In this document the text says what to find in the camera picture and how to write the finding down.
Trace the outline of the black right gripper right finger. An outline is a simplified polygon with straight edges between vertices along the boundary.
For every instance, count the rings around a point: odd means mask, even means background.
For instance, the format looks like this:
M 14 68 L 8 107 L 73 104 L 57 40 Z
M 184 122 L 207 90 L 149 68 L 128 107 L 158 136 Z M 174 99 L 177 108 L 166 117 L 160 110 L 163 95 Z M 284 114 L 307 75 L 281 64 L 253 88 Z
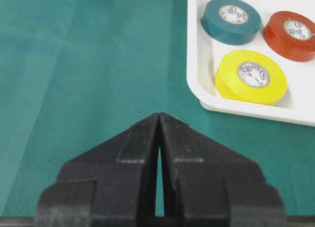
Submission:
M 184 227 L 283 227 L 281 196 L 260 166 L 160 113 L 165 215 Z

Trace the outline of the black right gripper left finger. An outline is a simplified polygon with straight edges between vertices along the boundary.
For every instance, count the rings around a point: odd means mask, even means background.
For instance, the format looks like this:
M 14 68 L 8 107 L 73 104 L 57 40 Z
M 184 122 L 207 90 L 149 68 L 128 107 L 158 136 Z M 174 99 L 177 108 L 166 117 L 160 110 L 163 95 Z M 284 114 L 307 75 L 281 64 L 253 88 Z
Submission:
M 155 216 L 159 114 L 67 161 L 40 197 L 37 227 L 137 227 Z

